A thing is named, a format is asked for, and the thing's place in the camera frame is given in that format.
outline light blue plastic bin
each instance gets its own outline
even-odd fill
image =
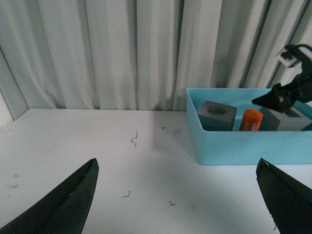
[[[270,89],[188,88],[186,114],[197,158],[203,165],[257,164],[264,158],[273,164],[312,163],[312,131],[240,132],[246,109],[261,107],[252,99]],[[196,113],[206,101],[237,107],[233,131],[205,131]],[[312,108],[296,102],[295,107],[312,119]]]

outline orange cylinder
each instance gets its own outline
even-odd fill
[[[258,131],[263,114],[255,109],[248,109],[244,112],[240,131]]]

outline white curtain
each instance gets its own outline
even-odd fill
[[[2,95],[16,119],[27,108],[185,110],[187,87],[290,82],[300,67],[275,55],[312,44],[309,2],[0,0]]]

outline white table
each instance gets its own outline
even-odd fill
[[[0,226],[94,157],[84,234],[278,233],[256,165],[199,165],[185,112],[152,111],[27,111],[0,132]],[[278,167],[312,187],[312,165]]]

